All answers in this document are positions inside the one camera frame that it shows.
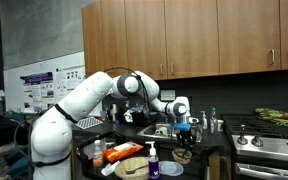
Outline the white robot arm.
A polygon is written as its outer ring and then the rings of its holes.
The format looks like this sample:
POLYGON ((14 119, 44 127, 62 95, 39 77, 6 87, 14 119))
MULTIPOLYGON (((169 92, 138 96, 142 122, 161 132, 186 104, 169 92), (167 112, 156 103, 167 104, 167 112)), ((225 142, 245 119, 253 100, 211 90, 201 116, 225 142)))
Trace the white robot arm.
POLYGON ((139 95, 155 110, 176 119, 175 129, 182 134, 190 133, 193 117, 188 98, 179 96, 171 102, 163 102, 158 99, 159 92, 155 80, 141 71, 117 77, 100 71, 86 78, 33 124, 30 137, 33 180, 71 180, 71 126, 108 95, 117 99, 139 95))

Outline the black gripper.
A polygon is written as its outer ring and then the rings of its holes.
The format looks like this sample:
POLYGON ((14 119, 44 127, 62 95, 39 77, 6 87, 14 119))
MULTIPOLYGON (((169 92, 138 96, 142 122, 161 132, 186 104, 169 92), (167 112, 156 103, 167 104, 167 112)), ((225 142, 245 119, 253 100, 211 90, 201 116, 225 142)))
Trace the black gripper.
POLYGON ((196 136, 190 131, 180 131, 177 134, 177 139, 182 147, 185 147, 185 143, 188 143, 189 147, 192 147, 196 143, 196 136))

